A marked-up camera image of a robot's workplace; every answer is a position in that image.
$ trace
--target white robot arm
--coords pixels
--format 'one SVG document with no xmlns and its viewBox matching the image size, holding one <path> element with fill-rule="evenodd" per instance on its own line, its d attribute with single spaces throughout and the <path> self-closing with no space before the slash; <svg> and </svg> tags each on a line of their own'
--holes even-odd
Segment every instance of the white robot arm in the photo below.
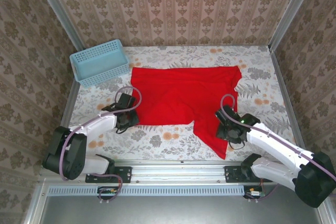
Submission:
<svg viewBox="0 0 336 224">
<path fill-rule="evenodd" d="M 113 130 L 117 125 L 117 116 L 109 114 L 104 116 L 103 113 L 100 114 L 100 119 L 95 120 L 94 122 L 89 123 L 85 127 L 82 127 L 77 131 L 77 134 L 84 134 L 87 139 L 86 142 L 90 143 L 91 141 L 98 138 L 98 136 L 106 131 Z M 70 128 L 71 131 L 78 128 L 78 126 L 73 126 Z M 100 156 L 85 156 L 84 168 L 81 171 L 81 174 L 104 174 L 109 167 L 109 161 L 106 158 Z"/>
<path fill-rule="evenodd" d="M 336 188 L 331 177 L 335 171 L 325 153 L 304 150 L 272 132 L 256 117 L 250 114 L 240 117 L 227 105 L 216 116 L 220 121 L 217 137 L 229 143 L 250 142 L 281 162 L 251 154 L 241 164 L 247 180 L 258 177 L 277 182 L 295 191 L 311 207 L 318 207 Z"/>
</svg>

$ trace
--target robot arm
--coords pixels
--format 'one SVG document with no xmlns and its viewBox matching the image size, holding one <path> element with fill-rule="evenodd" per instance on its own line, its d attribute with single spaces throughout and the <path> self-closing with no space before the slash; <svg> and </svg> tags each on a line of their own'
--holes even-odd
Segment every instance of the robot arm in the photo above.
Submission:
<svg viewBox="0 0 336 224">
<path fill-rule="evenodd" d="M 117 103 L 103 108 L 103 111 L 113 112 L 133 107 L 135 97 L 128 94 L 121 94 Z M 66 138 L 71 131 L 78 127 L 76 133 L 71 137 L 64 158 L 62 161 L 62 171 L 66 178 L 76 179 L 80 174 L 105 174 L 107 171 L 113 173 L 114 161 L 103 156 L 86 156 L 87 143 L 96 139 L 105 131 L 117 128 L 117 134 L 123 133 L 129 127 L 139 123 L 139 118 L 135 110 L 123 113 L 101 113 L 99 118 L 86 126 L 73 126 L 71 128 L 57 127 L 52 135 L 51 143 L 48 147 L 42 166 L 59 174 L 59 163 L 61 150 Z"/>
<path fill-rule="evenodd" d="M 322 152 L 314 154 L 291 144 L 250 114 L 240 117 L 229 106 L 224 106 L 223 109 L 226 113 L 223 113 L 222 110 L 216 112 L 216 116 L 221 122 L 217 130 L 217 137 L 233 143 L 250 142 L 266 150 L 282 163 L 272 162 L 260 155 L 252 154 L 241 165 L 242 169 L 245 169 L 243 173 L 247 174 L 247 179 L 249 179 L 248 174 L 253 174 L 258 178 L 269 179 L 284 185 L 295 191 L 298 197 L 311 207 L 318 207 L 336 188 L 336 183 L 330 176 L 302 157 L 302 155 L 309 157 L 335 175 L 328 155 Z M 226 115 L 253 128 L 237 124 Z M 278 141 L 270 137 L 270 134 L 275 136 Z"/>
</svg>

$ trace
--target plastic basket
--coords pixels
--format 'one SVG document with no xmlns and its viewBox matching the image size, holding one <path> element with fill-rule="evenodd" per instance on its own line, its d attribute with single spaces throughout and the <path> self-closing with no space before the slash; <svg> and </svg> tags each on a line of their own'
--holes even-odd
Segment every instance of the plastic basket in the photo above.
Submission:
<svg viewBox="0 0 336 224">
<path fill-rule="evenodd" d="M 70 62 L 76 81 L 86 88 L 130 71 L 118 39 L 72 54 Z"/>
</svg>

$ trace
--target white cable tie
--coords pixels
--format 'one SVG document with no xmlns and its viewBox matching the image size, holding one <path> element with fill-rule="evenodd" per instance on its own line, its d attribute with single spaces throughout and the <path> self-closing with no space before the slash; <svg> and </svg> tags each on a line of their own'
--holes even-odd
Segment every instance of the white cable tie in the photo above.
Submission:
<svg viewBox="0 0 336 224">
<path fill-rule="evenodd" d="M 302 152 L 304 152 L 304 150 L 302 150 L 302 151 L 301 151 L 301 152 L 298 154 L 298 155 L 299 155 L 299 157 L 302 157 L 302 156 L 301 156 Z"/>
</svg>

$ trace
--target cable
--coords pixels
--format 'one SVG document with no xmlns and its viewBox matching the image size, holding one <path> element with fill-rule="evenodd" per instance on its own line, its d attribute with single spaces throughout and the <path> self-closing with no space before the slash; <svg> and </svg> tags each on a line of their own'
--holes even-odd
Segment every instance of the cable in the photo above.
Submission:
<svg viewBox="0 0 336 224">
<path fill-rule="evenodd" d="M 266 195 L 266 196 L 263 197 L 263 198 L 255 199 L 255 198 L 254 198 L 253 196 L 251 196 L 251 195 L 248 195 L 248 194 L 245 194 L 245 195 L 247 195 L 248 197 L 250 197 L 250 198 L 251 198 L 250 200 L 252 200 L 252 201 L 261 201 L 261 200 L 267 199 L 267 198 L 270 197 L 272 194 L 274 194 L 274 192 L 276 191 L 276 189 L 278 189 L 279 186 L 280 186 L 280 185 L 277 184 L 277 185 L 273 188 L 273 190 L 270 191 L 269 194 Z"/>
<path fill-rule="evenodd" d="M 298 154 L 299 156 L 305 158 L 306 160 L 308 160 L 309 162 L 311 162 L 314 166 L 316 166 L 318 169 L 320 169 L 321 171 L 323 171 L 324 173 L 326 173 L 328 176 L 330 176 L 335 182 L 336 182 L 336 176 L 333 175 L 330 171 L 328 171 L 327 169 L 325 169 L 324 167 L 322 167 L 321 165 L 319 165 L 318 163 L 316 163 L 313 159 L 311 159 L 310 157 L 308 157 L 307 155 L 305 155 L 304 153 L 301 153 L 299 150 L 295 149 L 294 147 L 292 147 L 291 145 L 289 145 L 288 143 L 282 141 L 281 139 L 279 139 L 277 136 L 273 135 L 272 133 L 270 132 L 267 132 L 267 131 L 264 131 L 262 129 L 259 129 L 259 128 L 256 128 L 256 127 L 253 127 L 253 126 L 250 126 L 250 125 L 247 125 L 245 123 L 241 123 L 240 121 L 237 121 L 233 118 L 231 118 L 224 110 L 223 108 L 223 101 L 226 97 L 231 97 L 234 101 L 234 104 L 235 104 L 235 98 L 233 97 L 233 95 L 231 94 L 225 94 L 222 99 L 220 100 L 220 107 L 221 107 L 221 110 L 222 112 L 224 113 L 224 115 L 229 118 L 232 122 L 236 123 L 236 124 L 239 124 L 241 126 L 244 126 L 244 127 L 247 127 L 247 128 L 250 128 L 252 130 L 256 130 L 256 131 L 259 131 L 259 132 L 262 132 L 270 137 L 272 137 L 274 140 L 276 140 L 277 142 L 281 143 L 282 145 L 284 145 L 285 147 L 289 148 L 290 150 L 292 150 L 294 153 Z"/>
<path fill-rule="evenodd" d="M 240 147 L 240 148 L 233 148 L 232 147 L 232 145 L 231 145 L 231 141 L 229 141 L 229 146 L 231 147 L 231 149 L 233 149 L 233 150 L 240 150 L 240 149 L 242 149 L 242 148 L 244 148 L 245 147 L 245 143 L 243 142 L 243 146 L 242 147 Z"/>
<path fill-rule="evenodd" d="M 115 177 L 118 179 L 120 185 L 119 185 L 119 188 L 118 190 L 115 192 L 115 195 L 113 195 L 110 199 L 108 200 L 104 200 L 101 198 L 101 193 L 103 191 L 107 191 L 107 190 L 110 190 L 111 188 L 103 188 L 99 191 L 99 194 L 98 194 L 98 198 L 100 199 L 100 202 L 107 202 L 107 201 L 110 201 L 110 200 L 114 200 L 117 195 L 121 192 L 121 188 L 122 188 L 122 184 L 123 184 L 123 181 L 122 181 L 122 178 L 119 176 L 119 175 L 116 175 L 116 174 L 91 174 L 93 176 L 96 176 L 96 177 Z"/>
<path fill-rule="evenodd" d="M 124 129 L 123 131 L 119 131 L 119 129 L 117 129 L 117 130 L 116 130 L 116 133 L 120 135 L 120 134 L 124 133 L 128 128 L 129 128 L 129 127 L 126 127 L 126 129 Z"/>
<path fill-rule="evenodd" d="M 265 188 L 264 188 L 264 179 L 263 179 L 263 178 L 261 178 L 261 190 L 262 190 L 264 193 L 266 193 L 266 190 L 265 190 Z"/>
<path fill-rule="evenodd" d="M 141 92 L 139 91 L 139 89 L 135 88 L 135 87 L 132 87 L 132 86 L 125 86 L 125 87 L 122 87 L 121 89 L 119 89 L 114 97 L 114 100 L 116 101 L 117 100 L 117 95 L 118 93 L 123 90 L 123 89 L 126 89 L 126 88 L 131 88 L 131 89 L 134 89 L 135 91 L 138 92 L 139 94 L 139 102 L 134 106 L 134 107 L 131 107 L 129 109 L 123 109 L 123 110 L 116 110 L 116 111 L 112 111 L 112 112 L 107 112 L 107 113 L 104 113 L 104 114 L 99 114 L 98 116 L 96 116 L 95 118 L 93 119 L 90 119 L 89 121 L 87 121 L 86 123 L 82 124 L 81 126 L 75 128 L 72 132 L 70 132 L 70 134 L 67 136 L 67 138 L 65 139 L 65 142 L 64 142 L 64 145 L 62 147 L 62 151 L 61 151 L 61 154 L 60 154 L 60 158 L 59 158 L 59 175 L 61 176 L 62 180 L 64 181 L 68 181 L 69 179 L 67 179 L 64 174 L 63 174 L 63 159 L 64 159 L 64 153 L 65 153 L 65 149 L 70 141 L 70 139 L 72 138 L 72 136 L 77 132 L 79 131 L 82 127 L 85 127 L 87 126 L 88 124 L 94 122 L 95 120 L 97 119 L 100 119 L 100 118 L 104 118 L 106 116 L 110 116 L 110 115 L 114 115 L 116 113 L 120 113 L 120 112 L 126 112 L 126 111 L 131 111 L 131 110 L 135 110 L 141 103 L 142 101 L 142 95 L 141 95 Z"/>
<path fill-rule="evenodd" d="M 256 190 L 257 188 L 261 187 L 261 180 L 262 180 L 262 179 L 260 179 L 260 183 L 259 183 L 259 185 L 257 185 L 256 187 L 252 187 L 252 188 L 246 190 L 245 193 L 251 191 L 251 189 Z"/>
</svg>

